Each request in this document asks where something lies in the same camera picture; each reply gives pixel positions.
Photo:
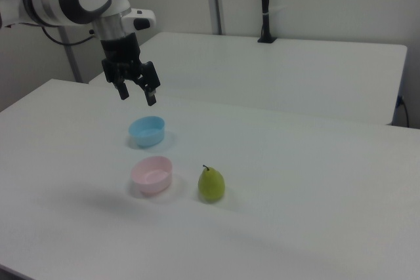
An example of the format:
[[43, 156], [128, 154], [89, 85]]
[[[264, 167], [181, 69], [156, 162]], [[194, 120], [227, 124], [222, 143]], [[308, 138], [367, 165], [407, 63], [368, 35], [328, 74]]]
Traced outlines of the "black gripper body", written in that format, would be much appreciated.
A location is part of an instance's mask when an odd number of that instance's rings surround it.
[[156, 89], [161, 83], [152, 62], [140, 61], [140, 47], [134, 33], [120, 39], [101, 41], [105, 53], [102, 67], [107, 82], [122, 89], [129, 80], [142, 89]]

